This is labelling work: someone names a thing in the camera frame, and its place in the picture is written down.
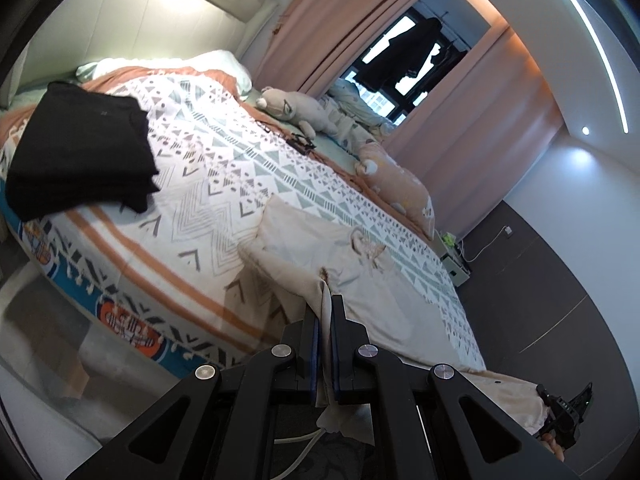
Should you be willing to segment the person's right hand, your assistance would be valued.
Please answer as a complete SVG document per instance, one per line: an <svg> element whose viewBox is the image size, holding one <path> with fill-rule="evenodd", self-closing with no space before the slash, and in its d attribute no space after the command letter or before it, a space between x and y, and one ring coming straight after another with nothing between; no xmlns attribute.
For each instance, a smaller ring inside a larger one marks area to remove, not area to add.
<svg viewBox="0 0 640 480"><path fill-rule="evenodd" d="M537 441L549 452L551 452L560 462L565 462L564 448L555 440L551 432L540 432L536 435Z"/></svg>

